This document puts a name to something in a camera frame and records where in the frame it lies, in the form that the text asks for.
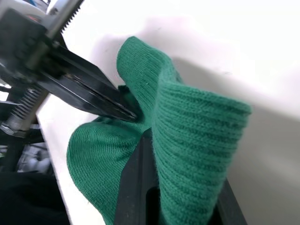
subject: knit fabric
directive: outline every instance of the knit fabric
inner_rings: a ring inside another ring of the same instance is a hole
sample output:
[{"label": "knit fabric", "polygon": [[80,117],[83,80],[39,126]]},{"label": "knit fabric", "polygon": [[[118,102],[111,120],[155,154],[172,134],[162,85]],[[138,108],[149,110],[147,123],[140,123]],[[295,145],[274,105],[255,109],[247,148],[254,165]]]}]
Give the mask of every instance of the knit fabric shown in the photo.
[{"label": "knit fabric", "polygon": [[159,223],[207,224],[250,107],[184,85],[168,56],[135,37],[120,49],[117,69],[138,101],[141,119],[98,118],[80,126],[67,152],[75,185],[112,225],[122,169],[151,127]]}]

